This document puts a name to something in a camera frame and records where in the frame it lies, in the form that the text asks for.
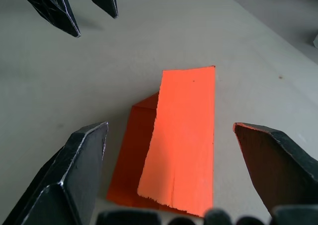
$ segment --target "orange paper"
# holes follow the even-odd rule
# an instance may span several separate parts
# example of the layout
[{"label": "orange paper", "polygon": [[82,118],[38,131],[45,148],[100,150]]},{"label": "orange paper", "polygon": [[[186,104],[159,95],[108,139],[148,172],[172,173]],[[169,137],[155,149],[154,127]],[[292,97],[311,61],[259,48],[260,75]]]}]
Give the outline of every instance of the orange paper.
[{"label": "orange paper", "polygon": [[198,216],[211,208],[214,84],[214,67],[163,72],[159,102],[132,107],[108,200]]},{"label": "orange paper", "polygon": [[164,71],[138,194],[190,214],[212,207],[215,68]]}]

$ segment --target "folded orange paper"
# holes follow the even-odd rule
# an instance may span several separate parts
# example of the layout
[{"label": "folded orange paper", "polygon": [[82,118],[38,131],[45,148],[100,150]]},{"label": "folded orange paper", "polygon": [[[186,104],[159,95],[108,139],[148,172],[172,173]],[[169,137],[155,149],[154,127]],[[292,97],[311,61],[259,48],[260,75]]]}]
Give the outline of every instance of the folded orange paper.
[{"label": "folded orange paper", "polygon": [[202,217],[213,200],[214,98],[215,67],[164,71],[159,96],[132,108],[107,199]]}]

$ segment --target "dark spot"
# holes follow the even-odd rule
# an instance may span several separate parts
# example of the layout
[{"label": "dark spot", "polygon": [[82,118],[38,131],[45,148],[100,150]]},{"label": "dark spot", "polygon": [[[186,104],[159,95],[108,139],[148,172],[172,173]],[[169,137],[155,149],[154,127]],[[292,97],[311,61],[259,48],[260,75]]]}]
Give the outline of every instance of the dark spot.
[{"label": "dark spot", "polygon": [[64,127],[64,124],[63,123],[59,123],[56,127],[57,127],[57,129],[61,129],[61,128]]}]

